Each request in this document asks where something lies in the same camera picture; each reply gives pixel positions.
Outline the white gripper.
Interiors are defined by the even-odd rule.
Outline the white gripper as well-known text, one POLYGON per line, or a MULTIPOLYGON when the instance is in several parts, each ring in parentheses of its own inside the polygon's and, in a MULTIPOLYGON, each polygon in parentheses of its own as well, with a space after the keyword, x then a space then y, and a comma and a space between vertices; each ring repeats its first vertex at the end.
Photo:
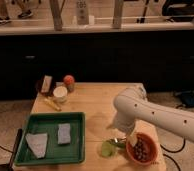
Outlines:
MULTIPOLYGON (((118 129, 122 133, 130 134, 126 136, 126 139, 132 147, 136 146, 138 138, 136 133, 132 133, 135 129, 135 119, 133 117, 117 112, 113 118, 112 127, 118 129)), ((118 148, 124 149, 126 147, 125 139, 114 138, 109 139, 108 142, 118 148)))

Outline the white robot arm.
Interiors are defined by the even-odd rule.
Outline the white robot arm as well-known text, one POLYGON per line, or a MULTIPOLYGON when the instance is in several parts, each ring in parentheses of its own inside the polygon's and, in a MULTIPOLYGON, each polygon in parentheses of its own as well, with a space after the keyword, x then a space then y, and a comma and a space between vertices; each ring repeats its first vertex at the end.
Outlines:
POLYGON ((194 143, 194 112, 158 105, 147 100, 142 85, 129 86, 113 100, 116 113, 110 127, 129 135, 143 120, 194 143))

